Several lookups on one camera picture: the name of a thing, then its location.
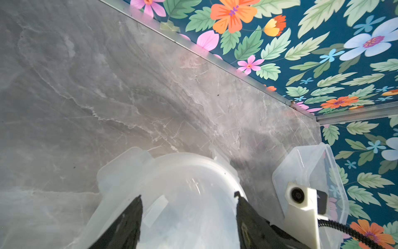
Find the white flower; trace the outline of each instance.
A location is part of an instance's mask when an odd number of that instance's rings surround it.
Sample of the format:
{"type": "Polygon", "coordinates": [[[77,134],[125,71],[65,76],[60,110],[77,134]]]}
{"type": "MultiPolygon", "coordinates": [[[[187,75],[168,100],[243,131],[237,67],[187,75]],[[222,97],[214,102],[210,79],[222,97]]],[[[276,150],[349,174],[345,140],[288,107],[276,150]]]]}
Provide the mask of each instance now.
{"type": "Polygon", "coordinates": [[[386,144],[393,148],[382,151],[381,155],[388,161],[395,161],[398,159],[398,137],[387,139],[386,144]]]}
{"type": "Polygon", "coordinates": [[[388,41],[398,40],[398,17],[390,19],[379,25],[369,35],[362,33],[348,40],[344,47],[352,49],[340,56],[340,60],[351,60],[365,52],[366,57],[378,55],[391,47],[388,41]]]}

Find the orange flower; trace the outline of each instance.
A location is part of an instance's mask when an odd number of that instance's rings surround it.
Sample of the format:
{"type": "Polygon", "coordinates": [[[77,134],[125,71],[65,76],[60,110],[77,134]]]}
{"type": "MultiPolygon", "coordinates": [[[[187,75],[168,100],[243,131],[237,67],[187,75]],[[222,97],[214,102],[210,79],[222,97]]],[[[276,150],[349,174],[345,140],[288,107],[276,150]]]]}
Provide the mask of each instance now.
{"type": "Polygon", "coordinates": [[[248,5],[256,4],[260,0],[220,0],[222,4],[211,6],[210,18],[219,20],[213,25],[217,33],[224,33],[228,26],[229,33],[242,29],[242,21],[249,23],[257,14],[257,9],[248,5]]]}
{"type": "MultiPolygon", "coordinates": [[[[366,237],[372,239],[377,244],[381,245],[385,249],[394,249],[389,244],[395,244],[394,238],[389,234],[384,234],[384,228],[377,225],[376,223],[372,223],[369,226],[369,222],[367,220],[358,220],[358,224],[353,222],[350,227],[354,230],[357,230],[359,233],[365,235],[366,237]]],[[[367,245],[360,242],[359,246],[362,249],[370,249],[367,245]]]]}
{"type": "Polygon", "coordinates": [[[276,91],[276,87],[274,87],[274,86],[269,86],[269,87],[267,87],[267,89],[268,90],[270,90],[270,91],[276,91]]]}
{"type": "Polygon", "coordinates": [[[338,99],[328,100],[326,101],[326,103],[321,104],[321,106],[322,108],[330,108],[330,109],[338,108],[340,106],[349,106],[352,103],[358,102],[357,98],[358,97],[349,98],[348,96],[340,97],[338,99]]]}
{"type": "Polygon", "coordinates": [[[279,15],[267,22],[264,33],[268,36],[280,36],[284,28],[286,28],[286,16],[279,15]]]}
{"type": "Polygon", "coordinates": [[[381,96],[392,96],[392,95],[397,95],[397,94],[398,94],[398,89],[384,92],[381,96]]]}
{"type": "Polygon", "coordinates": [[[354,109],[358,109],[358,108],[362,108],[363,106],[353,106],[353,107],[350,107],[350,108],[348,108],[349,110],[354,110],[354,109]]]}

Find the translucent plastic bowl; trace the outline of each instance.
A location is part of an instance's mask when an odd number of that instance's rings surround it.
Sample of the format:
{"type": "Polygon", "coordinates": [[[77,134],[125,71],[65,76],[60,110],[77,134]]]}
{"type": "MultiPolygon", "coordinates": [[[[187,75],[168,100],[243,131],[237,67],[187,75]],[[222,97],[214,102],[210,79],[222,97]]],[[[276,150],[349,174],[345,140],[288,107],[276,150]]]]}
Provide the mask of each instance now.
{"type": "MultiPolygon", "coordinates": [[[[272,182],[285,215],[289,206],[285,198],[287,183],[294,182],[327,193],[326,216],[346,224],[348,198],[329,145],[320,143],[294,147],[273,172],[272,182]]],[[[343,241],[343,233],[335,229],[320,227],[319,235],[322,249],[339,249],[343,241]]]]}
{"type": "Polygon", "coordinates": [[[138,249],[240,247],[234,192],[237,172],[218,152],[214,159],[174,153],[153,159],[131,148],[98,173],[103,200],[78,242],[87,249],[141,194],[143,215],[138,249]]]}

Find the floral wallpaper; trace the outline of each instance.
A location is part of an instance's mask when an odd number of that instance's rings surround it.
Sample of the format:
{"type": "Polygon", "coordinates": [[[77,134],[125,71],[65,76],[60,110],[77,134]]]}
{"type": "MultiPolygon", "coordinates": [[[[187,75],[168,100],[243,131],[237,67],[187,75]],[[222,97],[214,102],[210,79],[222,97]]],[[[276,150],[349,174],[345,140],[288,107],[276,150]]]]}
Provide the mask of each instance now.
{"type": "Polygon", "coordinates": [[[398,0],[125,0],[316,115],[396,101],[398,0]]]}
{"type": "MultiPolygon", "coordinates": [[[[347,224],[385,249],[398,249],[398,116],[325,125],[321,131],[347,193],[347,224]]],[[[330,193],[336,202],[333,185],[330,193]]],[[[341,248],[369,249],[349,235],[341,248]]]]}

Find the camera lens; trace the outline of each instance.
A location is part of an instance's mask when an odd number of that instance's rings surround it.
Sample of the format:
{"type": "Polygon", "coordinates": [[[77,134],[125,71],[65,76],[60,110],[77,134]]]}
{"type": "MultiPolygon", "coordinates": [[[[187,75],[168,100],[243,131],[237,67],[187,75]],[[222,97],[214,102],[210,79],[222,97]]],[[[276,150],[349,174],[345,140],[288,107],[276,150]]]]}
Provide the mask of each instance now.
{"type": "Polygon", "coordinates": [[[304,192],[301,190],[301,188],[292,189],[291,196],[293,201],[297,203],[302,203],[304,201],[304,192]]]}

